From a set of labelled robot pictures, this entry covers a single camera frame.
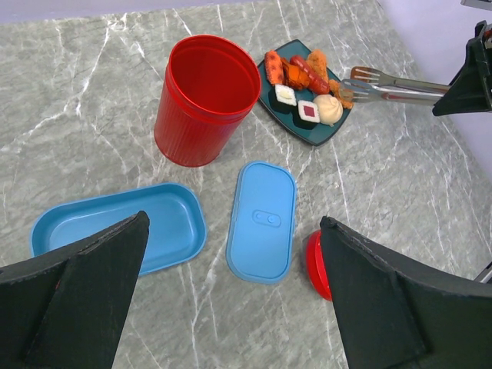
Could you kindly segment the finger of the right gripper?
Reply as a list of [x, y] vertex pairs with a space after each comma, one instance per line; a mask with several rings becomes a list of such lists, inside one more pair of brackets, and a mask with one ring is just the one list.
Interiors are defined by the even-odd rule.
[[434, 105], [434, 116], [491, 112], [491, 24], [478, 22], [463, 66]]

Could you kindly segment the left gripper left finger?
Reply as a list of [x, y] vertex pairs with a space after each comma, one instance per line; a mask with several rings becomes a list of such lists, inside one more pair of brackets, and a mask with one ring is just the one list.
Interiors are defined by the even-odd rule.
[[3, 368], [112, 367], [149, 237], [147, 214], [1, 269]]

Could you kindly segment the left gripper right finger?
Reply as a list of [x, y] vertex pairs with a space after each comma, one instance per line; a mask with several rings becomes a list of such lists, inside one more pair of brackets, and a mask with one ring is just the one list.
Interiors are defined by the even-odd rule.
[[489, 368], [491, 276], [437, 270], [332, 217], [321, 250], [350, 368]]

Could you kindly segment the metal food tongs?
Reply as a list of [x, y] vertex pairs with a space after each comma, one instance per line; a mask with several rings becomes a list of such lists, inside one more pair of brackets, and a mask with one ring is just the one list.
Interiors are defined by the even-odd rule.
[[351, 77], [340, 82], [341, 96], [353, 103], [387, 101], [434, 106], [449, 90], [449, 85], [394, 77], [365, 66], [353, 67]]

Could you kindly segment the orange fried nugget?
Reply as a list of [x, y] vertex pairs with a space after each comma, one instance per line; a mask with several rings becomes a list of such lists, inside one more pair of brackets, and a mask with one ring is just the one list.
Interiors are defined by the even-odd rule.
[[330, 79], [328, 81], [330, 86], [330, 90], [333, 93], [334, 97], [341, 103], [342, 107], [345, 109], [352, 109], [354, 107], [354, 103], [344, 99], [340, 94], [340, 82], [335, 81], [334, 79]]
[[327, 57], [320, 50], [313, 50], [306, 59], [308, 65], [326, 82], [329, 82], [327, 73]]

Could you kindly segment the white steamed bun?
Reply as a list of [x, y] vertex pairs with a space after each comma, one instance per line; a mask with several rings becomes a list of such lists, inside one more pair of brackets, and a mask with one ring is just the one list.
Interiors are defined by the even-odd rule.
[[316, 104], [320, 123], [323, 125], [334, 126], [343, 115], [343, 106], [332, 95], [318, 95], [313, 103]]

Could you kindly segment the red sausage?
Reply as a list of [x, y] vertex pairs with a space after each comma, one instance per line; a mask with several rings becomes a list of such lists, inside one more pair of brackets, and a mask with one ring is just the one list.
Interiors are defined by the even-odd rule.
[[330, 85], [325, 81], [300, 55], [291, 57], [292, 65], [298, 66], [307, 74], [309, 85], [308, 89], [316, 95], [327, 95], [330, 93]]

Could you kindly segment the orange fried nugget back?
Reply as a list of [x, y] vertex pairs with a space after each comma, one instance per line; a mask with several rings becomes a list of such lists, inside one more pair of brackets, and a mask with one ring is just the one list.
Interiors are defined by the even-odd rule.
[[306, 59], [308, 65], [326, 82], [329, 82], [327, 73], [327, 57], [320, 50], [313, 50]]

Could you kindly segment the orange grilled salmon piece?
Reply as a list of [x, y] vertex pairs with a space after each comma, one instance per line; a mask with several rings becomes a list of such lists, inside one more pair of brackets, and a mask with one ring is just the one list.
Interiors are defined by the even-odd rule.
[[264, 55], [264, 68], [267, 80], [271, 85], [284, 84], [284, 69], [281, 57], [276, 51], [270, 50]]

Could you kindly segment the orange fried shrimp piece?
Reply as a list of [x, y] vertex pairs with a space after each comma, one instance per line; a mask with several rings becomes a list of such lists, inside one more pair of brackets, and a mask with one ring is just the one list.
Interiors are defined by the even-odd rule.
[[286, 58], [281, 58], [284, 71], [284, 82], [288, 87], [300, 91], [306, 89], [310, 84], [308, 74], [296, 65], [292, 65]]

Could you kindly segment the blue lunch box lid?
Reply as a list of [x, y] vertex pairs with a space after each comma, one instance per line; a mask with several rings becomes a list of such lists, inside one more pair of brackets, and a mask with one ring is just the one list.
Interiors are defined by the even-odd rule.
[[238, 278], [277, 284], [291, 266], [297, 185], [291, 173], [266, 161], [239, 172], [226, 246], [226, 260]]

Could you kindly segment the red round cup lid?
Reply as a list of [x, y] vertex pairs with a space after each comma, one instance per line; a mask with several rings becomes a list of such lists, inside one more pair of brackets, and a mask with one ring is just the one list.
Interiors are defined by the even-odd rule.
[[307, 239], [305, 253], [307, 275], [312, 287], [326, 301], [332, 302], [331, 289], [321, 250], [321, 231], [313, 232]]

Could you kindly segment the sushi roll red centre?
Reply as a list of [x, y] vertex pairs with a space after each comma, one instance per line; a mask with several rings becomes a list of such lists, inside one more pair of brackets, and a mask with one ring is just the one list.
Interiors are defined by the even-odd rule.
[[293, 122], [298, 128], [312, 130], [321, 123], [318, 107], [312, 101], [299, 100], [293, 111]]

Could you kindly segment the dark teal square plate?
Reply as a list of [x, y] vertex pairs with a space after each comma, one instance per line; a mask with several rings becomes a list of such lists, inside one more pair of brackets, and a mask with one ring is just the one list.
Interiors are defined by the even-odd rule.
[[309, 145], [320, 146], [330, 140], [351, 112], [350, 109], [344, 108], [340, 119], [333, 126], [315, 122], [315, 93], [308, 89], [295, 91], [297, 105], [289, 108], [276, 99], [275, 87], [267, 79], [263, 61], [258, 64], [258, 71], [261, 76], [261, 94], [258, 102], [281, 127]]

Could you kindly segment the sushi roll white centre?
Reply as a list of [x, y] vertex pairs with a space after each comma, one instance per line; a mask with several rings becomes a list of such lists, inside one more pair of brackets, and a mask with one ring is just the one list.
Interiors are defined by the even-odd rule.
[[290, 114], [297, 107], [297, 99], [293, 88], [276, 84], [268, 94], [271, 109], [278, 113]]

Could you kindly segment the red ribbed cup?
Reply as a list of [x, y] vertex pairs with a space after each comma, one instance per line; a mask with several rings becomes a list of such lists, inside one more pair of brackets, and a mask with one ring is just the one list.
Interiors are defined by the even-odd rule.
[[261, 93], [251, 56], [216, 35], [194, 35], [171, 50], [154, 126], [170, 161], [201, 167], [221, 153]]

